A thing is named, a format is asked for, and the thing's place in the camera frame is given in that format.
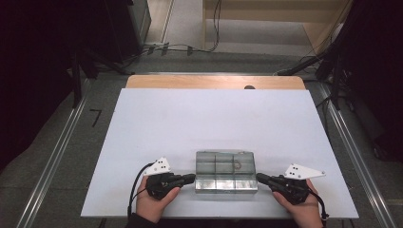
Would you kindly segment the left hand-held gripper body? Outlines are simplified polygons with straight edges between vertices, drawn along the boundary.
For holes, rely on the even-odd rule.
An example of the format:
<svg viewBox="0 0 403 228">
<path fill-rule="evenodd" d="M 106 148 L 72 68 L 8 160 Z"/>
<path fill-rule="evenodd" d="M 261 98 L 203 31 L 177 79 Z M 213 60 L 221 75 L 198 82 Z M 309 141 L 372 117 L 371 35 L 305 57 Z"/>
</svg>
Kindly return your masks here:
<svg viewBox="0 0 403 228">
<path fill-rule="evenodd" d="M 155 200 L 163 199 L 174 187 L 182 186 L 182 177 L 171 172 L 166 157 L 161 157 L 146 168 L 147 177 L 145 189 L 148 195 Z"/>
</svg>

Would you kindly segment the black metal stand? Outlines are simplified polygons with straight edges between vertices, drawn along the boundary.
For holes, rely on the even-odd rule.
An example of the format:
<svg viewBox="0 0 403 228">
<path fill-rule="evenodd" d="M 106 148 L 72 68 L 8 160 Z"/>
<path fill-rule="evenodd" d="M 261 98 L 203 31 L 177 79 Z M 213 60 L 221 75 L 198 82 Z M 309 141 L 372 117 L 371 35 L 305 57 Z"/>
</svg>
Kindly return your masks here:
<svg viewBox="0 0 403 228">
<path fill-rule="evenodd" d="M 94 52 L 89 48 L 76 48 L 70 53 L 72 87 L 73 87 L 73 108 L 76 108 L 83 99 L 81 86 L 81 72 L 84 72 L 87 78 L 96 79 L 99 70 L 95 63 L 103 64 L 121 75 L 129 75 L 129 72 L 120 66 L 107 60 L 107 58 Z"/>
<path fill-rule="evenodd" d="M 339 90 L 341 78 L 344 75 L 344 58 L 336 49 L 324 52 L 322 62 L 316 71 L 316 76 L 320 81 L 329 79 L 332 75 L 331 90 L 329 100 L 336 110 L 339 110 Z"/>
</svg>

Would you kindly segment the black cabinet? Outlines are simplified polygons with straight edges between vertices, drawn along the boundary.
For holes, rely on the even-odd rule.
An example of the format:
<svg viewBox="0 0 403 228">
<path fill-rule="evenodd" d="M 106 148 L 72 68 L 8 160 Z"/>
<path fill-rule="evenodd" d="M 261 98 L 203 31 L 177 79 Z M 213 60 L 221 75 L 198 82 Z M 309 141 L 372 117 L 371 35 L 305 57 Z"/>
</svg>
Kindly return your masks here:
<svg viewBox="0 0 403 228">
<path fill-rule="evenodd" d="M 105 0 L 114 37 L 118 61 L 139 54 L 151 25 L 147 0 Z"/>
</svg>

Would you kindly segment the transparent grey compartment box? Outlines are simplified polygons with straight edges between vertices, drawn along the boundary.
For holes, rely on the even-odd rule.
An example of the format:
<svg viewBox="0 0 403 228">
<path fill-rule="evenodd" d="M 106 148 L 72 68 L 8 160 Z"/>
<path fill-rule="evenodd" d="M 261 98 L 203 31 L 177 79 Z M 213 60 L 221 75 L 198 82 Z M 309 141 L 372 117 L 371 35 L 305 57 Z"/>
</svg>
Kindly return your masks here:
<svg viewBox="0 0 403 228">
<path fill-rule="evenodd" d="M 195 190 L 200 194 L 255 194 L 258 181 L 254 153 L 198 151 Z"/>
</svg>

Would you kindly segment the metal floor rail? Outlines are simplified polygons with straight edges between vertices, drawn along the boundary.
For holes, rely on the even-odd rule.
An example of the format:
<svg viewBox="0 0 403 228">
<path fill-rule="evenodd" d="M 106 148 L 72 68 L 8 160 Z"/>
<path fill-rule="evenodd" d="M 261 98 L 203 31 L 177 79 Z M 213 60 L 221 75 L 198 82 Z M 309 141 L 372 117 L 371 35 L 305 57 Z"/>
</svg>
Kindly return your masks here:
<svg viewBox="0 0 403 228">
<path fill-rule="evenodd" d="M 332 104 L 330 106 L 330 114 L 333 122 L 337 128 L 337 131 L 343 140 L 350 160 L 355 168 L 357 176 L 360 179 L 361 185 L 366 193 L 366 196 L 371 204 L 375 216 L 382 228 L 397 228 L 397 224 L 393 219 L 393 215 L 388 208 L 386 201 L 384 200 L 381 192 L 379 191 L 377 184 L 373 178 L 373 175 L 364 161 L 361 151 L 355 142 L 355 139 L 345 122 L 345 119 L 340 110 Z"/>
<path fill-rule="evenodd" d="M 55 144 L 48 162 L 40 176 L 40 179 L 35 184 L 25 209 L 18 220 L 16 228 L 31 228 L 35 221 L 36 215 L 46 197 L 54 175 L 59 167 L 59 164 L 66 152 L 67 145 L 76 128 L 76 125 L 81 117 L 81 114 L 86 105 L 88 93 L 92 88 L 92 82 L 85 79 L 82 85 L 83 97 L 77 106 L 70 112 L 67 122 L 60 134 L 57 143 Z"/>
</svg>

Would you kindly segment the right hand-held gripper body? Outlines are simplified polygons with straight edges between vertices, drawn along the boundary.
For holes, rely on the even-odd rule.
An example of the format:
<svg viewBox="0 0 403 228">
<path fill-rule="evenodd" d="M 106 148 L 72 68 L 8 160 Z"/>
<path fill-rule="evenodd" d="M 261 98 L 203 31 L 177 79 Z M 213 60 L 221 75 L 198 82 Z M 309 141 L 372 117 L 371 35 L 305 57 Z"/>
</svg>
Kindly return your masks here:
<svg viewBox="0 0 403 228">
<path fill-rule="evenodd" d="M 309 195 L 310 188 L 307 180 L 325 175 L 324 171 L 291 163 L 286 171 L 277 177 L 278 190 L 291 204 L 301 204 L 306 201 Z"/>
</svg>

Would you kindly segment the person's left hand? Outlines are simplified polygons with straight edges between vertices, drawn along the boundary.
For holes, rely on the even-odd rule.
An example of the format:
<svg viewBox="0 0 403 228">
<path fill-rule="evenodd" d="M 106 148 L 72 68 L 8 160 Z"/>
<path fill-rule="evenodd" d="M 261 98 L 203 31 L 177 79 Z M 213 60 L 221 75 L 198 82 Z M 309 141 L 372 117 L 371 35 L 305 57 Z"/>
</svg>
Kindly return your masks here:
<svg viewBox="0 0 403 228">
<path fill-rule="evenodd" d="M 181 188 L 173 188 L 163 199 L 153 199 L 145 190 L 147 179 L 148 176 L 142 178 L 137 191 L 135 213 L 144 219 L 158 223 L 163 215 L 165 207 L 179 195 Z"/>
</svg>

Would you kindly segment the person's right hand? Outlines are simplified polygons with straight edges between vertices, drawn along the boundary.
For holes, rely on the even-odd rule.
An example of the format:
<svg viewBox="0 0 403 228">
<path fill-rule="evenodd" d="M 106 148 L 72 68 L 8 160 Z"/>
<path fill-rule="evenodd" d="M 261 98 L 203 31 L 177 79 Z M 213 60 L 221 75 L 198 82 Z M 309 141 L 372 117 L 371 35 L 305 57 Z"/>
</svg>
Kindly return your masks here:
<svg viewBox="0 0 403 228">
<path fill-rule="evenodd" d="M 273 197 L 292 216 L 299 228 L 323 228 L 319 215 L 319 203 L 317 198 L 310 194 L 301 204 L 291 204 L 281 193 L 274 192 Z"/>
</svg>

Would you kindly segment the black floor bar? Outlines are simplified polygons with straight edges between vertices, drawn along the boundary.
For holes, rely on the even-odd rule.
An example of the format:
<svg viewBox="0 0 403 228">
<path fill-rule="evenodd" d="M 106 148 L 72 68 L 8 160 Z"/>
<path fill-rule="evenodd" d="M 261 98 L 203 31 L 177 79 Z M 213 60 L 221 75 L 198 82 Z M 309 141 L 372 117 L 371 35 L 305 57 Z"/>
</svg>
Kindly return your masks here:
<svg viewBox="0 0 403 228">
<path fill-rule="evenodd" d="M 298 63 L 296 66 L 293 66 L 291 68 L 287 69 L 282 69 L 274 73 L 275 76 L 292 76 L 295 75 L 296 73 L 302 71 L 306 67 L 309 67 L 317 62 L 319 62 L 323 58 L 322 54 L 319 54 L 318 56 L 312 56 L 309 59 L 306 59 L 300 63 Z"/>
</svg>

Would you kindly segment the beige wooden shelf unit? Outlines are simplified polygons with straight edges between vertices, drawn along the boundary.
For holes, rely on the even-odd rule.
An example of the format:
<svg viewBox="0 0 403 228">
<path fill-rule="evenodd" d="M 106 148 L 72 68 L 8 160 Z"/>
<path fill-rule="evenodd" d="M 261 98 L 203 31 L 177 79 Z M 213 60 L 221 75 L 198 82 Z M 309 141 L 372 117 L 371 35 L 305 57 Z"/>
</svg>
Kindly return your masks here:
<svg viewBox="0 0 403 228">
<path fill-rule="evenodd" d="M 202 42 L 212 41 L 213 27 L 221 27 L 223 42 L 239 44 L 297 45 L 291 36 L 299 29 L 301 42 L 315 54 L 330 45 L 353 0 L 202 0 Z"/>
</svg>

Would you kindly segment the wooden table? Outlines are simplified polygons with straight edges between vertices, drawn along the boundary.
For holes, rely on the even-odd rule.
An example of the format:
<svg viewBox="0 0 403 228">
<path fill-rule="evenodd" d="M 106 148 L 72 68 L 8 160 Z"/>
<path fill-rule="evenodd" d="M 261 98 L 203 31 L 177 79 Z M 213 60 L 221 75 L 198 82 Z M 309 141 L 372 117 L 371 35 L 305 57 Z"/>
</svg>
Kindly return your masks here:
<svg viewBox="0 0 403 228">
<path fill-rule="evenodd" d="M 126 88 L 305 89 L 298 76 L 132 75 Z"/>
</svg>

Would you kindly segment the white table board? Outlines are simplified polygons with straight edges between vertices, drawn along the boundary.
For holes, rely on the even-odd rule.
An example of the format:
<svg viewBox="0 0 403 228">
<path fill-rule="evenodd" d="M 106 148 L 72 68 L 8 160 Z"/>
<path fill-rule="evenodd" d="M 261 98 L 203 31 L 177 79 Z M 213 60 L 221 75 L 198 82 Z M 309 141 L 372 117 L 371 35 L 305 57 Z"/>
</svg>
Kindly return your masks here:
<svg viewBox="0 0 403 228">
<path fill-rule="evenodd" d="M 250 151 L 267 175 L 282 174 L 292 163 L 319 170 L 323 175 L 313 184 L 330 217 L 358 216 L 304 89 L 123 89 L 83 216 L 125 216 L 142 167 L 166 157 L 174 173 L 192 173 L 203 150 Z"/>
</svg>

